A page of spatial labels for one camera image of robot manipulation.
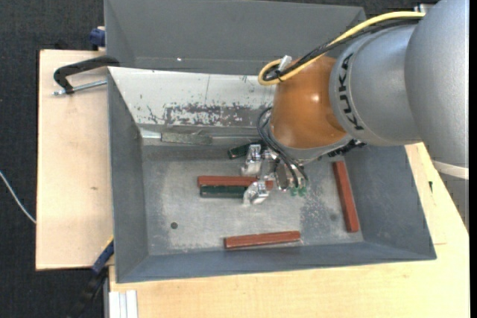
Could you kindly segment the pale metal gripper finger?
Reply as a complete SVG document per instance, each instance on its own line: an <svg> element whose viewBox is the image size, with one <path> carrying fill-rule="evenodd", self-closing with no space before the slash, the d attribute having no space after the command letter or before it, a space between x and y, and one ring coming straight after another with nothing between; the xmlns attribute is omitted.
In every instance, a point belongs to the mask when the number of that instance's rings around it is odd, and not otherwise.
<svg viewBox="0 0 477 318"><path fill-rule="evenodd" d="M249 206L263 203L273 188L274 183L271 180L257 180L253 182L244 192L243 204Z"/></svg>
<svg viewBox="0 0 477 318"><path fill-rule="evenodd" d="M242 176L257 176L262 165L262 146L260 144L251 144L247 150L244 165L241 167Z"/></svg>

